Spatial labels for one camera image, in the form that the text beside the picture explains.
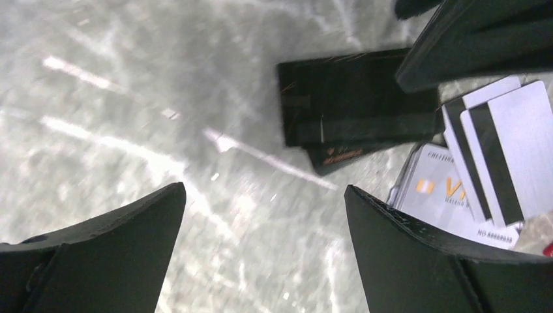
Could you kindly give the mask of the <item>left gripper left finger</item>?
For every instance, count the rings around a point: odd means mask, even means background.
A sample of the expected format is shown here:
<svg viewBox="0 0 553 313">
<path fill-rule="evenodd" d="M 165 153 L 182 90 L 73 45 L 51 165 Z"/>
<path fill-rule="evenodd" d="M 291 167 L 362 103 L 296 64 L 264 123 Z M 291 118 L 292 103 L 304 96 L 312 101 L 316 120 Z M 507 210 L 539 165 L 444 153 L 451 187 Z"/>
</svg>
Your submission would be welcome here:
<svg viewBox="0 0 553 313">
<path fill-rule="evenodd" d="M 2 312 L 154 312 L 186 204 L 183 183 L 73 226 L 1 244 Z"/>
</svg>

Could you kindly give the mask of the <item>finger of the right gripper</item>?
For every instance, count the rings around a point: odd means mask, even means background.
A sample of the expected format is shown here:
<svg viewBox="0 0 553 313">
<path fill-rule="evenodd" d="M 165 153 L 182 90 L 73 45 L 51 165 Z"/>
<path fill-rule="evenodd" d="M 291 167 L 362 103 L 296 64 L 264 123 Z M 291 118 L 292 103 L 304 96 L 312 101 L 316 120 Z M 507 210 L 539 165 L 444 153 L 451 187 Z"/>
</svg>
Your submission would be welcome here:
<svg viewBox="0 0 553 313">
<path fill-rule="evenodd" d="M 480 76 L 552 71 L 552 2 L 396 1 L 408 20 L 435 12 L 396 72 L 404 91 Z"/>
</svg>

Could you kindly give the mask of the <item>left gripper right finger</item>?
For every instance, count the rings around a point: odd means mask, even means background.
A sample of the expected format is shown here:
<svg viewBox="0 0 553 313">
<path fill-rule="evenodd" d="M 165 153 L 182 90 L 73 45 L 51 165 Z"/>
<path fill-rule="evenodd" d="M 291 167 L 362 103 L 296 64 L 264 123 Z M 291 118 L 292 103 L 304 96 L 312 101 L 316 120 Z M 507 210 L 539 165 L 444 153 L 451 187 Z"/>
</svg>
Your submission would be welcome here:
<svg viewBox="0 0 553 313">
<path fill-rule="evenodd" d="M 350 185 L 348 226 L 371 312 L 551 312 L 552 259 L 463 239 Z"/>
</svg>

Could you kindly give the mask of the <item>white magnetic stripe card stack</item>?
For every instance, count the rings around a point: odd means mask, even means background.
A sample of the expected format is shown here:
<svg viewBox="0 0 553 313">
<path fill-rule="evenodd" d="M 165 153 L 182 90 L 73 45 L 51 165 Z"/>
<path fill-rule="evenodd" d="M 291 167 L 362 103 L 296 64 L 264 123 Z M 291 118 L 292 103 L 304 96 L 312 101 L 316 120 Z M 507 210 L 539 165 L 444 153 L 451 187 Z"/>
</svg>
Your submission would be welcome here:
<svg viewBox="0 0 553 313">
<path fill-rule="evenodd" d="M 420 145 L 389 203 L 459 237 L 513 248 L 552 212 L 552 109 L 544 82 L 508 76 L 442 106 L 445 145 Z"/>
</svg>

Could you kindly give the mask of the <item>black card holder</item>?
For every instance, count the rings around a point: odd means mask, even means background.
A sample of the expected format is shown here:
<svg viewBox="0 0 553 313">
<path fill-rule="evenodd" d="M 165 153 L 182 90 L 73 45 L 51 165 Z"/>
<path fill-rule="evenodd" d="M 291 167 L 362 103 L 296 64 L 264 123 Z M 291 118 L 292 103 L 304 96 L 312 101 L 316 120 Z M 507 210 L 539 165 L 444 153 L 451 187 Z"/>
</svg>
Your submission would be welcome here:
<svg viewBox="0 0 553 313">
<path fill-rule="evenodd" d="M 365 155 L 428 142 L 444 129 L 436 88 L 407 93 L 405 48 L 277 64 L 284 143 L 327 175 Z"/>
</svg>

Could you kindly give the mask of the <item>red leather wallet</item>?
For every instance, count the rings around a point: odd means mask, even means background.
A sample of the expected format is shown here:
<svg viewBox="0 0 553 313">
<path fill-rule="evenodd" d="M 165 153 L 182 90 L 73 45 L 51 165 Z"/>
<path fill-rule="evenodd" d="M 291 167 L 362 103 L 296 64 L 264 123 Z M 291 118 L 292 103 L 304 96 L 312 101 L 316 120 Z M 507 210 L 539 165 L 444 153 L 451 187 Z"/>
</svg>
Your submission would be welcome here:
<svg viewBox="0 0 553 313">
<path fill-rule="evenodd" d="M 542 254 L 544 256 L 552 257 L 553 256 L 553 243 L 550 243 L 546 247 L 544 247 Z"/>
</svg>

